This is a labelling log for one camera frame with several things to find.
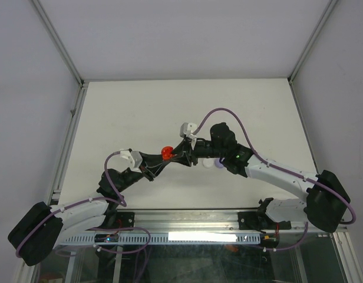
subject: aluminum frame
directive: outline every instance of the aluminum frame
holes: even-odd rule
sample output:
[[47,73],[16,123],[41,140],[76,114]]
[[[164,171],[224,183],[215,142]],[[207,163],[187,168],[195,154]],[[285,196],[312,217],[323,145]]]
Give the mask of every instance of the aluminum frame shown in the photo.
[[[72,144],[74,142],[74,137],[77,131],[78,122],[80,119],[82,107],[84,98],[87,92],[88,84],[84,84],[83,79],[81,78],[77,68],[75,67],[72,59],[70,58],[64,44],[62,43],[60,37],[57,34],[57,31],[55,30],[52,22],[50,21],[44,7],[41,5],[41,0],[29,0],[32,4],[35,12],[39,16],[40,21],[44,25],[45,29],[47,30],[49,37],[52,39],[56,49],[58,50],[61,58],[64,60],[65,65],[70,70],[71,74],[77,81],[78,85],[80,86],[78,89],[78,94],[75,102],[74,109],[71,110],[71,118],[68,125],[65,142],[62,146],[62,150],[60,153],[60,157],[58,158],[58,164],[57,168],[54,172],[54,176],[52,178],[52,183],[49,187],[49,198],[47,200],[47,203],[51,202],[58,202],[58,199],[60,197],[61,189],[62,189],[62,182],[65,177],[65,168],[67,167],[67,163],[70,158],[70,152],[72,148]],[[319,34],[323,27],[325,26],[327,20],[331,16],[334,8],[336,7],[339,0],[330,0],[328,5],[326,6],[319,22],[317,23],[313,33],[311,34],[305,48],[302,51],[301,56],[299,57],[295,68],[292,71],[291,76],[289,77],[289,83],[291,85],[291,90],[293,92],[293,81],[298,75],[298,72],[307,59],[311,48],[313,47],[314,43],[319,37]],[[298,113],[300,115],[300,119],[302,122],[303,129],[305,130],[305,123],[303,120],[303,117],[301,116],[300,107],[298,105],[298,102],[293,94],[293,97],[295,99],[296,108],[298,110]],[[237,226],[237,223],[235,223],[235,218],[233,215],[236,215],[238,211],[243,210],[237,210],[237,209],[228,209],[228,210],[194,210],[191,212],[190,210],[132,210],[136,213],[136,224],[140,224],[140,226],[146,226],[150,230],[157,230],[160,231],[166,231],[170,228],[172,229],[186,229],[189,226],[193,225],[193,227],[190,226],[190,229],[199,229],[199,230],[206,230],[206,231],[226,231],[229,230],[230,232],[238,232],[239,226]],[[197,215],[202,215],[201,213],[205,213],[205,216],[207,216],[209,213],[213,216],[210,219],[196,219]],[[181,216],[183,215],[184,218],[186,215],[189,215],[190,219],[186,219],[186,221],[181,221],[181,219],[175,219],[177,218],[177,215]],[[162,223],[158,228],[154,227],[154,221],[157,221],[159,223]],[[297,231],[301,232],[304,229],[304,223],[293,223],[292,229],[289,231],[280,231],[280,233],[295,233]],[[321,232],[319,229],[315,227],[309,228],[309,233],[317,233]],[[340,227],[338,229],[338,232],[335,232],[332,234],[332,237],[335,242],[335,247],[337,251],[338,258],[341,261],[342,269],[344,270],[344,274],[346,276],[347,282],[363,282],[363,274],[361,271],[361,267],[359,266],[357,257],[355,255],[355,252],[353,250],[352,242],[350,240],[349,234],[347,232],[346,227]],[[33,282],[34,275],[35,275],[36,268],[34,266],[28,267],[24,263],[23,260],[20,260],[17,265],[16,273],[14,276],[14,283],[22,283],[22,282]]]

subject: white surface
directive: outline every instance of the white surface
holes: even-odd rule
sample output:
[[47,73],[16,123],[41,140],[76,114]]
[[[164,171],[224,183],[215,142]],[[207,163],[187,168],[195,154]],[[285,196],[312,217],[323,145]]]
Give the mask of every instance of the white surface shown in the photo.
[[339,3],[295,90],[319,170],[337,174],[357,212],[349,230],[363,270],[363,0]]
[[[79,200],[98,188],[105,158],[118,149],[160,153],[176,146],[180,125],[199,123],[216,107],[232,109],[243,120],[257,150],[301,170],[314,164],[286,79],[122,81],[90,83],[78,125],[60,203]],[[216,113],[199,136],[226,121],[246,144],[237,122]],[[120,158],[108,167],[126,168]],[[239,208],[260,198],[290,198],[270,184],[203,166],[168,165],[153,182],[145,178],[124,191],[128,208]]]
[[9,232],[49,193],[76,93],[30,2],[0,0],[0,283],[19,261]]
[[85,79],[287,77],[328,0],[41,0]]
[[306,203],[300,199],[274,199],[266,207],[266,213],[271,220],[308,222],[307,215],[303,211]]
[[169,232],[169,241],[236,242],[235,234],[207,232]]

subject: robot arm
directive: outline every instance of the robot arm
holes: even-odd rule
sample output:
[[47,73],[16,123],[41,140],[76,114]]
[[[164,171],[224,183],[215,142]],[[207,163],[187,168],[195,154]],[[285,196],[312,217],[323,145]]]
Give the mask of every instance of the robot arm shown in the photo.
[[[268,222],[310,221],[326,232],[334,232],[341,223],[347,209],[342,200],[349,203],[350,198],[333,173],[323,171],[316,175],[302,172],[263,157],[237,143],[234,132],[226,123],[215,124],[210,129],[211,140],[197,138],[194,135],[196,129],[194,124],[184,123],[180,129],[181,143],[175,149],[165,147],[161,154],[132,150],[112,154],[126,159],[129,167],[123,172],[107,169],[101,175],[97,193],[79,205],[49,207],[45,203],[37,203],[8,236],[17,249],[17,255],[28,265],[34,265],[58,243],[76,233],[93,227],[116,228],[113,227],[116,207],[120,203],[126,205],[120,192],[144,177],[153,181],[171,162],[191,167],[197,165],[199,158],[219,158],[230,173],[268,182],[297,197],[260,201],[258,217]],[[335,195],[314,184],[317,182],[327,186]]]

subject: purple cable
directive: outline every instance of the purple cable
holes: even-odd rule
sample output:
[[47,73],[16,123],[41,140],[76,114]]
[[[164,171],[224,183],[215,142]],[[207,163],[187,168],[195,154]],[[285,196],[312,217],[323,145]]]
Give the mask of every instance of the purple cable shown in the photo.
[[136,283],[137,264],[139,257],[140,257],[140,252],[136,254],[136,260],[134,261],[133,283]]
[[102,248],[101,246],[97,245],[97,247],[100,248],[102,251],[110,252],[110,253],[116,254],[116,255],[134,254],[136,252],[142,251],[144,248],[147,247],[147,245],[150,243],[150,240],[151,240],[150,232],[148,230],[146,230],[145,228],[142,228],[142,227],[126,227],[126,228],[119,228],[119,229],[91,228],[89,230],[93,230],[93,231],[132,231],[132,230],[141,230],[141,231],[144,231],[148,235],[147,242],[141,248],[135,249],[134,251],[117,252],[117,251],[111,251],[109,249]]
[[[115,202],[115,203],[118,203],[120,204],[120,202],[118,202],[117,200],[114,200],[114,199],[110,199],[110,198],[105,198],[104,196],[100,196],[98,198],[93,198],[92,200],[107,200],[109,202]],[[75,202],[75,203],[72,203],[71,205],[68,205],[68,206],[65,206],[65,210],[66,209],[70,209],[70,208],[73,208],[75,206],[78,206],[78,205],[82,205],[83,203],[87,203],[87,202],[90,202],[89,199],[85,199],[85,200],[81,200],[79,202]],[[24,244],[28,241],[28,239],[46,222],[48,221],[49,218],[51,218],[52,216],[58,214],[61,212],[61,209],[57,209],[53,212],[51,212],[47,217],[45,217],[42,221],[40,221],[40,223],[30,232],[28,233],[28,235],[23,239],[23,241],[18,245],[18,247],[16,248],[16,257],[20,258],[20,254],[19,252],[21,251],[21,248],[24,246]]]
[[147,264],[148,264],[148,262],[149,262],[149,259],[150,259],[151,247],[150,247],[150,249],[149,249],[148,254],[147,254],[147,252],[146,252],[146,249],[144,249],[144,251],[145,251],[145,261],[144,261],[144,264],[143,264],[143,266],[142,266],[141,272],[140,272],[140,273],[139,273],[139,275],[137,276],[136,281],[135,281],[134,283],[138,283],[138,282],[140,281],[140,279],[141,279],[141,277],[142,277],[143,273],[145,272],[145,268],[146,268],[146,266],[147,266]]
[[120,152],[114,152],[114,153],[111,153],[110,155],[108,155],[108,157],[106,158],[105,162],[104,162],[104,173],[105,173],[105,176],[107,177],[107,180],[108,182],[110,183],[112,189],[115,191],[116,195],[118,196],[118,198],[120,199],[120,204],[123,206],[123,207],[127,207],[127,203],[126,201],[124,200],[124,197],[123,195],[117,190],[115,184],[113,183],[111,177],[110,177],[110,174],[108,174],[108,169],[107,169],[107,165],[108,165],[108,161],[111,159],[111,157],[115,156],[115,155],[119,155]]
[[[287,247],[285,247],[285,248],[276,248],[276,250],[275,251],[287,251],[288,249],[293,249],[293,248],[295,248],[295,247],[297,247],[297,246],[299,246],[304,240],[305,240],[305,238],[306,238],[306,236],[307,236],[307,231],[309,230],[309,222],[306,222],[306,224],[305,224],[305,230],[304,230],[304,232],[303,232],[303,235],[302,235],[302,237],[299,239],[299,241],[297,241],[297,243],[295,243],[295,244],[293,244],[293,245],[291,245],[291,246],[287,246]],[[258,249],[264,249],[264,247],[262,247],[262,246],[254,246],[255,248],[258,248]],[[273,249],[272,248],[265,248],[265,250],[266,251],[271,251],[271,252],[273,252]]]
[[[210,111],[206,116],[205,116],[205,118],[202,120],[202,122],[200,123],[200,125],[198,126],[198,128],[197,128],[197,130],[196,131],[194,131],[194,135],[196,135],[200,130],[201,130],[201,128],[204,126],[204,124],[205,124],[205,122],[206,122],[206,120],[209,118],[209,116],[210,115],[212,115],[214,112],[217,112],[217,111],[226,111],[226,112],[228,112],[228,113],[230,113],[236,120],[237,120],[237,122],[239,123],[239,126],[240,126],[240,128],[242,128],[242,131],[243,131],[243,134],[245,135],[245,137],[246,137],[246,141],[247,141],[247,143],[248,143],[248,145],[249,145],[249,147],[252,149],[252,151],[253,151],[253,154],[261,161],[261,162],[263,162],[263,163],[265,163],[265,164],[267,164],[268,163],[268,161],[266,161],[264,158],[262,158],[259,154],[258,154],[258,152],[255,150],[255,148],[253,147],[253,145],[252,145],[252,143],[251,143],[251,141],[250,141],[250,139],[249,139],[249,137],[248,137],[248,134],[247,134],[247,131],[246,131],[246,129],[245,129],[245,127],[244,127],[244,125],[243,125],[243,123],[241,122],[241,120],[238,118],[238,116],[233,112],[233,111],[231,111],[231,110],[229,110],[229,109],[227,109],[227,108],[216,108],[216,109],[213,109],[212,111]],[[298,174],[298,173],[295,173],[295,172],[293,172],[293,171],[290,171],[290,170],[288,170],[288,169],[286,169],[286,168],[282,168],[282,167],[280,167],[280,166],[277,166],[277,165],[274,165],[274,164],[269,164],[269,166],[270,167],[272,167],[272,168],[275,168],[275,169],[277,169],[277,170],[280,170],[280,171],[282,171],[282,172],[285,172],[285,173],[287,173],[287,174],[290,174],[290,175],[293,175],[293,176],[295,176],[295,177],[298,177],[298,178],[300,178],[300,179],[303,179],[304,178],[304,176],[303,175],[301,175],[301,174]],[[319,186],[319,187],[321,187],[321,188],[323,188],[323,189],[325,189],[326,191],[328,191],[329,193],[331,193],[331,194],[333,194],[334,196],[336,196],[347,208],[348,208],[348,210],[350,211],[350,213],[351,213],[351,215],[352,215],[352,220],[350,220],[350,221],[346,221],[346,222],[340,222],[340,224],[353,224],[355,221],[356,221],[356,219],[357,219],[357,216],[356,216],[356,213],[355,213],[355,211],[354,211],[354,209],[353,209],[353,207],[341,196],[341,195],[339,195],[338,193],[336,193],[334,190],[332,190],[330,187],[327,187],[327,186],[325,186],[324,184],[322,184],[322,183],[319,183],[319,182],[317,182],[317,181],[314,181],[314,180],[312,180],[312,179],[310,179],[310,178],[307,178],[306,179],[307,180],[307,182],[310,182],[310,183],[313,183],[313,184],[315,184],[315,185],[317,185],[317,186]]]

